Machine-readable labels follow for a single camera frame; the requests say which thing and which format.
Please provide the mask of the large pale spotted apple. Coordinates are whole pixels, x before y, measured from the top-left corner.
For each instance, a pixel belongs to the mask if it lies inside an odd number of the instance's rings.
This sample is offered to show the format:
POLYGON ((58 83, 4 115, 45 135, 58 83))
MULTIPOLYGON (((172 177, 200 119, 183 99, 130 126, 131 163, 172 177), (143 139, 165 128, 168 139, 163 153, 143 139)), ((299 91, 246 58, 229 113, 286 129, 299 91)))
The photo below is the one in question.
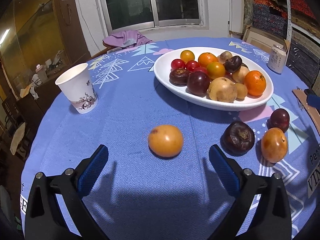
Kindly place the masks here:
POLYGON ((237 95, 235 84, 226 77, 214 79, 208 88, 208 96, 214 101, 233 103, 237 95))

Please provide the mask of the yellow-orange round citrus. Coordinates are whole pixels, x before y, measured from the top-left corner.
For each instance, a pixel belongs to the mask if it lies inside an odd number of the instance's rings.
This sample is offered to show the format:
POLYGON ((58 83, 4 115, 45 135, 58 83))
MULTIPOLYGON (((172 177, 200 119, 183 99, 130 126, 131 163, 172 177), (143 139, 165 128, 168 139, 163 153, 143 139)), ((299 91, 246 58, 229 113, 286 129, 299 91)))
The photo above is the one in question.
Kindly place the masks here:
POLYGON ((207 66, 207 73, 208 76, 214 80, 217 79, 218 77, 224 77, 226 74, 226 70, 223 64, 219 62, 211 62, 207 66))

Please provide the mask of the small yellow-orange tomato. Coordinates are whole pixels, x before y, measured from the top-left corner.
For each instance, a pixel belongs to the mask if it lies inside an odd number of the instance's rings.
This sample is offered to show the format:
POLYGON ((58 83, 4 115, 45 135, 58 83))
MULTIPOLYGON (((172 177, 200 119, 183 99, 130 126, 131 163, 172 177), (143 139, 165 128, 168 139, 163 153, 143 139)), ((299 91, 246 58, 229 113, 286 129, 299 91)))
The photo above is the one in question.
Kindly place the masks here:
POLYGON ((189 61, 195 60, 195 55, 190 50, 184 50, 180 53, 180 59, 184 61, 185 63, 188 63, 189 61))

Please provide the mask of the large orange mandarin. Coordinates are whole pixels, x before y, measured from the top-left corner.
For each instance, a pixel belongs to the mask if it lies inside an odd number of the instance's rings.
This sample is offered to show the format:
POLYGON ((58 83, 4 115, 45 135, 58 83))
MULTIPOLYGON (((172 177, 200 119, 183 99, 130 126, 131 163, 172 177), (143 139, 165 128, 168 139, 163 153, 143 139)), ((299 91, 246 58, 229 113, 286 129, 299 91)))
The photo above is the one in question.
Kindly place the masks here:
POLYGON ((248 72, 244 78, 244 85, 251 96, 261 96, 266 89, 266 79, 257 70, 248 72))

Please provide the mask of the orange-tan spotted fruit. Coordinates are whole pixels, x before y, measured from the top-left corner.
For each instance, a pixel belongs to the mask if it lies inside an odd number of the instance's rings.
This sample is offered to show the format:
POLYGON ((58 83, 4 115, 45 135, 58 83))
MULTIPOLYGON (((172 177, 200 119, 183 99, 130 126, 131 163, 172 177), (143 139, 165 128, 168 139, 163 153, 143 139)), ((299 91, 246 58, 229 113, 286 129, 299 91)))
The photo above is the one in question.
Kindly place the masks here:
POLYGON ((184 138, 182 132, 172 125, 154 127, 148 136, 148 145, 152 152, 161 158, 173 158, 180 154, 184 138))

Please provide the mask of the window with metal frame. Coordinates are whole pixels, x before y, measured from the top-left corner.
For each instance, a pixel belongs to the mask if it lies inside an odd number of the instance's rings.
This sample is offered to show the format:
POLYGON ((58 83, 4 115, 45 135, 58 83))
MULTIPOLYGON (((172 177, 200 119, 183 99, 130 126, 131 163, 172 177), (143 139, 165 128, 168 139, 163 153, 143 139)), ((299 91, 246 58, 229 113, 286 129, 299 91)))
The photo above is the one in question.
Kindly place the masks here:
POLYGON ((108 34, 165 27, 203 27, 205 0, 98 0, 108 34))

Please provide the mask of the small tan fruit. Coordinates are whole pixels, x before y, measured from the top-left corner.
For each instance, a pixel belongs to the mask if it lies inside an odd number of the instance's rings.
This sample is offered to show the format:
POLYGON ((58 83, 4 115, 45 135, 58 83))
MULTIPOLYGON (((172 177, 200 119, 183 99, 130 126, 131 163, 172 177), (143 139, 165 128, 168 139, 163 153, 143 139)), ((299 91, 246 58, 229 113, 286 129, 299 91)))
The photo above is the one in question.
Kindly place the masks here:
POLYGON ((236 83, 235 86, 236 86, 236 90, 237 90, 237 97, 236 97, 236 99, 237 99, 237 100, 244 100, 245 97, 246 97, 247 94, 248 94, 247 87, 246 87, 244 84, 242 84, 242 83, 236 83))

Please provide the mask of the small mandarin on plate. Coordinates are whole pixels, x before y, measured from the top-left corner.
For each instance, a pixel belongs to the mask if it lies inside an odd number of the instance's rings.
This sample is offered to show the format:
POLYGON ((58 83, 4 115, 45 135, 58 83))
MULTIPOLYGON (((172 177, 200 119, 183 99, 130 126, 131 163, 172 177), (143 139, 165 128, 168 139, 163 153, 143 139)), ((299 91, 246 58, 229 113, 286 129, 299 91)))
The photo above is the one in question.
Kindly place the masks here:
POLYGON ((202 68, 207 68, 208 64, 212 62, 218 62, 218 61, 219 61, 218 58, 214 54, 209 52, 202 53, 198 57, 198 63, 202 68))

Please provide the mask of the purple cloth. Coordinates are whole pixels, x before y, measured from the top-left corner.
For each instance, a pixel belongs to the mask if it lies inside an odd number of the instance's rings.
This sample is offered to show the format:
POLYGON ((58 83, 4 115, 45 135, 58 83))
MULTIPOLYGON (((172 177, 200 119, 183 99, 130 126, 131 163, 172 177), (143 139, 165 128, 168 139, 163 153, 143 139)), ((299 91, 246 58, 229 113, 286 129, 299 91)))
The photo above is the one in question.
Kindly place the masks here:
POLYGON ((133 48, 150 43, 153 41, 136 30, 120 31, 103 39, 103 45, 119 48, 133 48))

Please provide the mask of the pale tan round fruit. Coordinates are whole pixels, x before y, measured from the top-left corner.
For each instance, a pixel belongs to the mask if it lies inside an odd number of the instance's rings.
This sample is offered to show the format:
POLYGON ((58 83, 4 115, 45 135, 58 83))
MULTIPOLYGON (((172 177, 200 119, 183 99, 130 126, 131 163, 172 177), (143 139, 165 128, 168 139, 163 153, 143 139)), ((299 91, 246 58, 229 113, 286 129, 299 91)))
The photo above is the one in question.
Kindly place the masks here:
POLYGON ((232 74, 232 78, 236 83, 244 83, 245 76, 249 73, 249 69, 241 66, 236 72, 232 74))

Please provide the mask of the red tomato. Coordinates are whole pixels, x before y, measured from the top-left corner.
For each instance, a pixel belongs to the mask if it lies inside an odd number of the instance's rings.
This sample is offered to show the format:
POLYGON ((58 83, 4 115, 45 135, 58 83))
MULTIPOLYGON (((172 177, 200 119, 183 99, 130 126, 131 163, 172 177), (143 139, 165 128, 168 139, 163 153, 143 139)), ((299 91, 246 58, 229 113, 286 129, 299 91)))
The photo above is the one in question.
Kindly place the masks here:
POLYGON ((194 72, 194 73, 195 73, 195 72, 202 72, 202 73, 208 75, 207 70, 204 69, 204 68, 202 68, 202 67, 197 67, 197 68, 195 68, 193 72, 194 72))
POLYGON ((176 69, 185 69, 185 62, 182 59, 174 59, 171 62, 171 69, 176 70, 176 69))
POLYGON ((189 72, 192 73, 192 72, 195 72, 195 70, 200 67, 200 64, 195 60, 190 60, 185 64, 185 67, 189 72))

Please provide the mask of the white drink can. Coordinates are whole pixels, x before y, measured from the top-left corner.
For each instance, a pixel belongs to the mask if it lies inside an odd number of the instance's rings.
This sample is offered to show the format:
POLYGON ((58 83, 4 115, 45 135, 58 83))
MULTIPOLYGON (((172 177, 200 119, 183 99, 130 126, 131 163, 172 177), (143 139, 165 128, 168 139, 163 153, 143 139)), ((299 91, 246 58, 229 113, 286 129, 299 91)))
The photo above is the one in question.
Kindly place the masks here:
POLYGON ((268 68, 277 74, 283 72, 286 60, 286 52, 278 45, 273 45, 270 51, 269 60, 267 63, 268 68))

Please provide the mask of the dark brown mangosteen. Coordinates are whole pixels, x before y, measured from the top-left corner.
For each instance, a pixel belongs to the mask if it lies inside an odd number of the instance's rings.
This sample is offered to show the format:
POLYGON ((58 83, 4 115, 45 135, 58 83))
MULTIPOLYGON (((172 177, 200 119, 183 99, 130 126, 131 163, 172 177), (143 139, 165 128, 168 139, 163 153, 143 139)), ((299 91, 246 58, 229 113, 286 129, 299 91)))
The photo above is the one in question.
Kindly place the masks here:
POLYGON ((176 69, 170 72, 169 81, 176 86, 186 86, 190 72, 187 69, 176 69))
POLYGON ((232 122, 222 135, 222 143, 234 155, 243 155, 254 146, 253 130, 242 121, 232 122))
POLYGON ((239 56, 233 56, 230 59, 227 59, 223 65, 226 72, 234 73, 241 67, 242 59, 239 56))

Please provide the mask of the dark purple plum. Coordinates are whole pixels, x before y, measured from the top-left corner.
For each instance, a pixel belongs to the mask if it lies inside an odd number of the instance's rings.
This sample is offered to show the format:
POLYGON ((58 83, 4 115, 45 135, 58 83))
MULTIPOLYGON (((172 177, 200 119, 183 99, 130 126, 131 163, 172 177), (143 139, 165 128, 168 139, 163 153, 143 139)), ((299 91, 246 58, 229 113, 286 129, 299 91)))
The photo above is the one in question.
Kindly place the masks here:
POLYGON ((289 129, 289 124, 290 115, 283 108, 274 110, 268 121, 269 128, 279 128, 284 133, 289 129))
POLYGON ((187 89, 191 94, 204 96, 209 88, 210 78, 204 72, 193 72, 189 75, 187 89))

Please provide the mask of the tan spotted round fruit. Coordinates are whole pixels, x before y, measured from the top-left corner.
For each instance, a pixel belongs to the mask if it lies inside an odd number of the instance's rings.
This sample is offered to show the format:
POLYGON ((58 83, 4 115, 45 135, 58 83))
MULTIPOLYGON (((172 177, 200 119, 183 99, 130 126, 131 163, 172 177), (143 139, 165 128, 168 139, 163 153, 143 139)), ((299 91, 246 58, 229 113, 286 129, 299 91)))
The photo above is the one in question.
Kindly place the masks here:
POLYGON ((231 59, 233 57, 230 51, 224 51, 218 56, 218 60, 221 64, 224 64, 226 60, 231 59))

